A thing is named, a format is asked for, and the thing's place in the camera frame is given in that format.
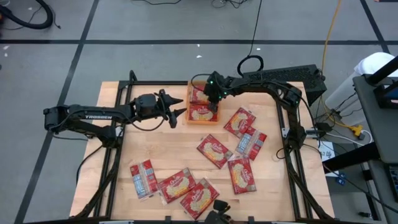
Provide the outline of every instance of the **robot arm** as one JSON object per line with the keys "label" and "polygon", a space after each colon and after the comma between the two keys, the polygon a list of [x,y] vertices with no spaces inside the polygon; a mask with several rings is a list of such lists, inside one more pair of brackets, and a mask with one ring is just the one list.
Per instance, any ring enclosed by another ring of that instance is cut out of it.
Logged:
{"label": "robot arm", "polygon": [[175,128],[177,117],[186,109],[171,111],[170,106],[182,101],[172,98],[164,90],[160,90],[159,93],[141,95],[129,104],[115,108],[80,105],[56,106],[44,109],[44,128],[55,134],[69,130],[89,137],[97,137],[104,147],[111,147],[114,146],[117,139],[114,127],[99,127],[81,120],[107,119],[121,124],[131,124],[135,121],[141,122],[161,116],[169,121],[171,128]]}

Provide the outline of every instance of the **table leg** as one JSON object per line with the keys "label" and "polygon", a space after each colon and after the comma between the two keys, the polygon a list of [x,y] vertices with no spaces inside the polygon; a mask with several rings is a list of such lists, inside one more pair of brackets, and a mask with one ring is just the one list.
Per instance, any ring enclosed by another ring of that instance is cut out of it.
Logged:
{"label": "table leg", "polygon": [[[376,143],[372,142],[322,163],[331,171],[336,171],[345,167],[367,162],[371,159],[379,158],[380,155],[379,151],[377,150]],[[326,168],[323,168],[323,170],[325,171],[325,174],[330,173],[330,171],[328,171]]]}

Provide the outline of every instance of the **food package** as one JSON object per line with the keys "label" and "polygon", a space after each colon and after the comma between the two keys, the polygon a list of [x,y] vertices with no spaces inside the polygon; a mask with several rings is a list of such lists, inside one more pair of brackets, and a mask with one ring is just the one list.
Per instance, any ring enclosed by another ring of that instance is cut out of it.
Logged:
{"label": "food package", "polygon": [[206,96],[203,92],[203,90],[205,89],[205,84],[194,84],[194,86],[192,86],[191,89],[190,102],[195,104],[207,105],[209,103],[209,101],[207,100],[208,96]]}
{"label": "food package", "polygon": [[207,179],[203,178],[181,200],[180,204],[184,208],[185,213],[196,220],[219,194],[220,193],[212,184]]}
{"label": "food package", "polygon": [[239,108],[231,119],[229,119],[224,128],[238,138],[241,138],[255,119],[256,117],[250,111]]}
{"label": "food package", "polygon": [[131,166],[130,171],[139,199],[147,198],[158,190],[154,169],[149,159]]}
{"label": "food package", "polygon": [[217,121],[217,113],[213,113],[207,108],[207,105],[189,106],[190,121]]}
{"label": "food package", "polygon": [[233,153],[211,134],[202,140],[197,149],[219,169],[223,168],[228,159],[233,156]]}
{"label": "food package", "polygon": [[256,191],[249,158],[228,161],[228,168],[235,194]]}
{"label": "food package", "polygon": [[163,204],[170,203],[188,193],[196,185],[195,179],[188,168],[159,183],[160,195]]}
{"label": "food package", "polygon": [[236,151],[250,158],[251,160],[254,160],[266,138],[267,136],[264,133],[256,130],[255,128],[249,127],[241,138]]}

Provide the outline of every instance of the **gray floor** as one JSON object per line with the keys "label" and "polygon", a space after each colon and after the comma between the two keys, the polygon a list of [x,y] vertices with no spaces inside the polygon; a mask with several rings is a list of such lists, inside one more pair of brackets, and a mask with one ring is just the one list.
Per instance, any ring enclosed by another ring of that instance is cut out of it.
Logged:
{"label": "gray floor", "polygon": [[[182,0],[177,5],[164,6],[131,0],[46,2],[57,13],[57,23],[62,29],[54,26],[48,30],[0,29],[0,223],[14,223],[16,219],[44,143],[42,110],[57,104],[67,77],[73,79],[65,104],[95,105],[101,82],[125,80],[130,69],[140,80],[188,80],[197,73],[213,70],[236,75],[236,66],[248,54],[250,45],[211,44],[205,40],[250,40],[259,5],[257,0],[249,0],[239,9],[231,5],[215,9],[210,0]],[[79,41],[93,3],[98,3],[98,7],[93,11],[86,39],[103,40],[107,44]],[[312,63],[320,67],[322,43],[304,45],[301,40],[325,40],[336,3],[337,0],[263,0],[256,40],[292,40],[254,46],[254,53],[264,58],[265,69]],[[398,3],[372,0],[366,3],[384,40],[397,43]],[[39,5],[35,1],[11,0],[9,8],[27,21]],[[44,11],[40,11],[33,22],[44,18]],[[3,25],[17,26],[11,21]],[[54,44],[35,44],[34,40],[54,40]],[[166,44],[132,41],[121,45],[108,40],[171,41]],[[178,44],[172,40],[193,41]],[[382,51],[380,40],[357,0],[343,1],[331,40],[342,41],[328,48],[325,98],[362,58]],[[389,45],[388,49],[391,54],[398,54],[398,46]],[[78,63],[71,69],[73,59]],[[243,69],[255,70],[257,64],[248,62]],[[75,172],[84,149],[84,142],[52,140],[25,222],[68,217]],[[336,216],[342,220],[363,222],[356,213],[369,209],[361,193],[332,194],[332,202]]]}

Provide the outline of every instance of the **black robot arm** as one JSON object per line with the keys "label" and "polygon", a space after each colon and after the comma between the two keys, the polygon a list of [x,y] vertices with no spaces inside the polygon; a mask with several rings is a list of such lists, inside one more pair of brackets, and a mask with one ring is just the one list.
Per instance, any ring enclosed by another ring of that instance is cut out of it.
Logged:
{"label": "black robot arm", "polygon": [[171,128],[175,128],[177,117],[186,109],[171,111],[170,106],[182,101],[172,98],[164,90],[160,90],[159,93],[141,95],[129,104],[115,108],[80,105],[56,106],[44,109],[44,128],[55,134],[69,130],[89,137],[97,137],[104,147],[115,147],[114,144],[117,140],[115,127],[100,127],[84,122],[82,119],[107,119],[120,124],[131,124],[145,119],[163,117],[169,121]]}
{"label": "black robot arm", "polygon": [[[286,110],[289,120],[289,132],[284,138],[285,157],[290,157],[288,153],[290,150],[299,150],[303,146],[307,135],[299,122],[297,111],[302,100],[302,92],[297,87],[286,82],[265,80],[261,75],[243,74],[242,78],[225,78],[219,73],[213,72],[209,75],[203,92],[208,96],[209,109],[213,111],[216,111],[218,109],[217,104],[229,95],[236,96],[246,92],[270,94]],[[303,196],[308,200],[318,217],[332,220],[333,218],[319,206],[305,184],[300,180],[291,162],[287,164],[287,173],[302,191]]]}

